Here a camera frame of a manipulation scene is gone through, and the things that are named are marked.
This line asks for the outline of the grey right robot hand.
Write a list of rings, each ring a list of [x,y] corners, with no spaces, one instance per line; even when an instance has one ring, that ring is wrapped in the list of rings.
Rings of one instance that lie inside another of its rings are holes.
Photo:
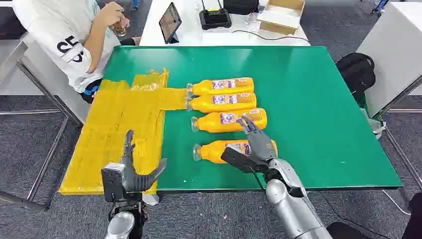
[[[251,147],[250,158],[258,161],[267,161],[277,157],[272,140],[251,119],[242,116],[236,120],[247,135]]]

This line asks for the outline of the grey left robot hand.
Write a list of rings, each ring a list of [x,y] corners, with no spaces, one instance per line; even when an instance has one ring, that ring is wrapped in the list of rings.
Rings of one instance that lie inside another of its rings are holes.
[[[127,192],[144,192],[149,190],[157,181],[158,177],[163,173],[167,167],[167,158],[159,160],[158,166],[147,175],[137,174],[133,166],[133,150],[135,144],[132,144],[134,131],[129,129],[125,135],[123,144],[123,155],[120,163],[125,166],[122,176],[125,176],[123,186]]]

